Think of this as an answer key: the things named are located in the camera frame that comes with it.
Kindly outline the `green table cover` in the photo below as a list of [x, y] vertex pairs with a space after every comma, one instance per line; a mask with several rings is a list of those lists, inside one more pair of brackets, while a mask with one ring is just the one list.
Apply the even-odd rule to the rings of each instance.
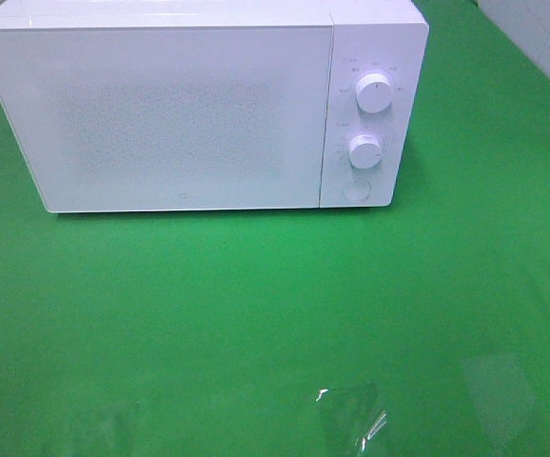
[[550, 82], [473, 1], [430, 25], [384, 209], [53, 215], [0, 108], [0, 456], [550, 456]]

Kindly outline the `white dial knob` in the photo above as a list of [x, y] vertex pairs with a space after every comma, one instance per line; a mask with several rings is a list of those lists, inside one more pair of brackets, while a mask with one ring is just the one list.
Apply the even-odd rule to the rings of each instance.
[[372, 169], [377, 167], [383, 156], [380, 140], [373, 135], [358, 135], [348, 144], [348, 158], [355, 169]]
[[355, 84], [355, 97], [360, 110], [376, 114], [387, 109], [393, 100], [394, 84], [387, 74], [374, 70]]

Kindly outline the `white microwave door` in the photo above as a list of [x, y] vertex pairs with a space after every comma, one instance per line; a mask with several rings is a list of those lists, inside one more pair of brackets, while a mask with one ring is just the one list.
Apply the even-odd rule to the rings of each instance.
[[330, 27], [0, 30], [51, 212], [314, 208]]

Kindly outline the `white microwave oven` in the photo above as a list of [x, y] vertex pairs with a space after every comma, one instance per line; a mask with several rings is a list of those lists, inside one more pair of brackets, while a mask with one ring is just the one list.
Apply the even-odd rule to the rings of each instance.
[[[410, 1], [6, 1], [0, 30], [198, 29], [330, 27], [324, 151], [319, 203], [314, 208], [384, 207], [393, 197], [429, 26]], [[360, 110], [355, 84], [380, 70], [394, 84], [391, 105], [376, 114]], [[348, 144], [376, 136], [380, 164], [355, 169]], [[362, 202], [348, 201], [344, 186], [371, 184]]]

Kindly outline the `round white door button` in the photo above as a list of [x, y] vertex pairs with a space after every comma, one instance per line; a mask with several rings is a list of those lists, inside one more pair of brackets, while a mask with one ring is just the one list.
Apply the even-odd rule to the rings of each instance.
[[355, 179], [344, 186], [343, 195], [351, 202], [365, 201], [371, 193], [371, 184], [365, 179]]

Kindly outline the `clear tape patch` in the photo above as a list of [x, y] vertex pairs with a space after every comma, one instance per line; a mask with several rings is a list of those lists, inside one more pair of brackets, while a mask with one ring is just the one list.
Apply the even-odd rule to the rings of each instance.
[[328, 456], [389, 456], [388, 415], [374, 382], [321, 388], [315, 402]]

